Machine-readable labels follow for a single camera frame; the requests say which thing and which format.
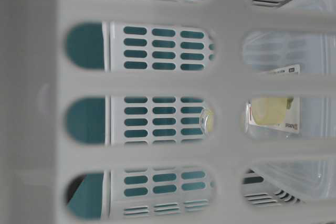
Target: dark vent slot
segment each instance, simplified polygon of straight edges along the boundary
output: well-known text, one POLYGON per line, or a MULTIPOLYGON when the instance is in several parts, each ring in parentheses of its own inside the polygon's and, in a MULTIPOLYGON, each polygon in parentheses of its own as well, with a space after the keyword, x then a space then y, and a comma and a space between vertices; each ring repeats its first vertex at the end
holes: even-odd
POLYGON ((182 185, 182 190, 184 191, 200 190, 204 188, 205 188, 204 182, 186 183, 182 185))
POLYGON ((153 52, 153 58, 155 59, 174 59, 175 53, 174 52, 153 52))
POLYGON ((175 206, 177 206, 177 203, 159 204, 159 205, 155 205, 154 208, 157 208, 157 207, 175 207, 175 206))
POLYGON ((145 107, 128 107, 125 108, 126 115, 145 115, 147 114, 148 109, 145 107))
POLYGON ((166 185, 166 186, 155 186, 153 188, 153 192, 155 194, 166 194, 166 193, 173 193, 176 191, 175 185, 166 185))
POLYGON ((175 68, 176 66, 173 63, 156 62, 153 64, 155 70, 174 70, 175 68))
POLYGON ((147 125, 148 121, 145 118, 136 118, 136 119, 126 119, 126 126, 144 126, 147 125))
POLYGON ((174 114, 176 109, 174 107, 155 107, 153 108, 154 114, 174 114))
POLYGON ((131 130, 125 131, 125 137, 146 137, 148 132, 146 130, 131 130))
POLYGON ((155 36, 162 36, 162 37, 174 37, 175 31, 170 29, 153 29, 152 34, 155 36))
POLYGON ((255 184, 255 183, 261 183, 264 179, 262 177, 250 177, 250 178, 244 178, 243 184, 255 184))
POLYGON ((202 50, 204 48, 204 45, 202 43, 197 42, 182 42, 181 47, 183 49, 202 50))
POLYGON ((182 118, 181 123, 182 124, 199 124, 199 118, 182 118))
POLYGON ((203 99, 196 97, 182 97, 181 102, 183 103, 201 103, 203 99))
POLYGON ((175 173, 167 173, 167 174, 157 174, 153 176, 154 182, 163 182, 163 181, 173 181, 176 180, 175 173))
POLYGON ((132 176, 124 179, 126 185, 144 184, 147 183, 147 181, 148 178, 146 176, 132 176))
POLYGON ((146 58, 147 52, 142 50, 125 50, 124 55, 129 58, 146 58))
POLYGON ((204 66, 200 64, 182 64, 181 69, 187 71, 198 71, 204 69, 204 66))
POLYGON ((153 102, 155 103, 173 103, 176 101, 175 97, 154 97, 153 102))
POLYGON ((200 31, 182 31, 181 37, 183 38, 193 38, 193 39, 203 39, 204 33, 200 31))
POLYGON ((203 132, 200 128, 191 128, 191 129, 182 129, 181 134, 188 136, 188 135, 202 135, 203 132))
POLYGON ((125 97, 124 101, 126 103, 146 103, 147 97, 125 97))
POLYGON ((203 54, 191 54, 191 53, 182 53, 181 59, 183 60, 203 60, 204 55, 203 54))
POLYGON ((201 170, 195 172, 186 172, 182 173, 181 177, 183 179, 196 179, 196 178, 204 178, 205 173, 201 170))
POLYGON ((176 130, 174 129, 159 129, 153 131, 154 136, 174 136, 176 135, 176 130))
POLYGON ((176 123, 175 118, 155 118, 153 119, 154 125, 174 125, 176 123))
POLYGON ((126 197, 134 197, 134 196, 143 196, 148 193, 148 189, 145 187, 139 188, 130 188, 124 191, 126 197))
POLYGON ((175 42, 168 40, 154 40, 153 47, 164 47, 164 48, 173 48, 175 47, 175 42))
POLYGON ((124 33, 145 35, 147 33, 147 29, 144 27, 127 26, 124 28, 124 33))
POLYGON ((145 39, 125 39, 124 44, 126 46, 144 47, 147 45, 147 40, 145 39))
POLYGON ((193 113, 201 113, 203 107, 182 107, 181 112, 183 114, 193 114, 193 113))
POLYGON ((124 67, 127 69, 146 69, 146 62, 126 61, 124 67))

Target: product label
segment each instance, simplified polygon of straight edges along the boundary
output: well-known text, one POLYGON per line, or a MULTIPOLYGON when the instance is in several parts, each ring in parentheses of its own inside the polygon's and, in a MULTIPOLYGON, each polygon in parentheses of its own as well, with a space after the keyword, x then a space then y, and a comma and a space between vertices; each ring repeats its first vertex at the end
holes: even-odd
MULTIPOLYGON (((292 65, 287 66, 284 68, 278 68, 274 70, 270 70, 267 72, 263 72, 262 74, 299 74, 300 73, 300 65, 292 65)), ((259 127, 265 127, 269 129, 285 131, 289 133, 296 133, 300 132, 300 98, 293 97, 289 98, 290 104, 286 110, 286 117, 285 120, 281 124, 277 125, 258 125, 253 119, 253 115, 251 112, 251 104, 248 102, 246 106, 246 117, 248 118, 248 123, 250 125, 255 125, 259 127)))

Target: plastic storage bin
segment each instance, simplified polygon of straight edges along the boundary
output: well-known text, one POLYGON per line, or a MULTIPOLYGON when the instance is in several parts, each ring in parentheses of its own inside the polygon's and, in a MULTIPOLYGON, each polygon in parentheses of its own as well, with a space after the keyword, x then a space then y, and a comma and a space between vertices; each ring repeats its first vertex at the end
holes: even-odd
MULTIPOLYGON (((292 0, 280 9, 319 10, 336 13, 336 0, 292 0)), ((244 44, 244 61, 256 70, 299 64, 302 74, 334 74, 336 35, 268 31, 252 33, 244 44)), ((301 136, 335 136, 335 100, 302 97, 300 133, 249 125, 253 138, 286 141, 301 136)), ((272 184, 303 201, 336 197, 335 160, 282 162, 253 169, 272 184)))

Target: teal background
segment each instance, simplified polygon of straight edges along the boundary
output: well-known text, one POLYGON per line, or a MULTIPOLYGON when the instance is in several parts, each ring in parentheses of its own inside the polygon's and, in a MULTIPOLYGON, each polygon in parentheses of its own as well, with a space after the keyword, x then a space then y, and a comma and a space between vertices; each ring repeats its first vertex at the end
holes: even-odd
POLYGON ((89 174, 80 184, 68 208, 82 219, 100 219, 102 205, 103 174, 89 174))

